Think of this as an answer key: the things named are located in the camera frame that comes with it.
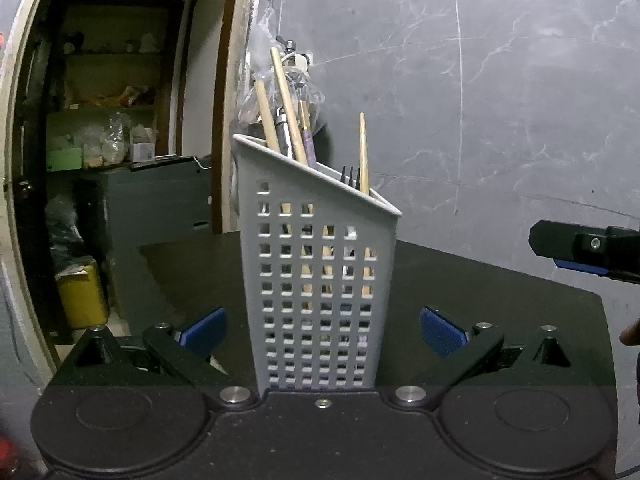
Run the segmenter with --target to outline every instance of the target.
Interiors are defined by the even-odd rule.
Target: metal bolt
[[[251,398],[251,392],[244,386],[228,386],[220,392],[220,399],[229,404],[239,404]]]
[[[324,410],[325,408],[328,408],[332,404],[333,403],[329,399],[318,399],[318,400],[316,400],[316,406],[318,408],[320,408],[321,410]]]
[[[396,390],[396,397],[404,402],[420,402],[427,396],[420,386],[400,386]]]

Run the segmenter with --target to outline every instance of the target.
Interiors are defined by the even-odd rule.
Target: shelf
[[[65,56],[67,61],[72,62],[84,62],[84,61],[154,61],[158,62],[162,59],[162,54],[155,52],[152,54],[140,54],[140,53],[122,53],[122,54],[69,54]]]

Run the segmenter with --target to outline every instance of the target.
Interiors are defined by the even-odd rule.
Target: gray plastic basket
[[[373,386],[402,213],[253,137],[234,157],[260,393]]]

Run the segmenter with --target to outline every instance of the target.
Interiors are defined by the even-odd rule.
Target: square hole
[[[334,246],[332,246],[332,245],[323,245],[322,246],[322,259],[323,260],[333,260],[334,259]]]

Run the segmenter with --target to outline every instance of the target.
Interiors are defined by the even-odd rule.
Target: tiled wall
[[[638,227],[640,0],[276,1],[326,95],[324,160],[357,163],[364,111],[400,238],[601,295],[618,469],[637,465],[638,350],[618,334],[640,288],[555,269],[527,237],[541,218]]]

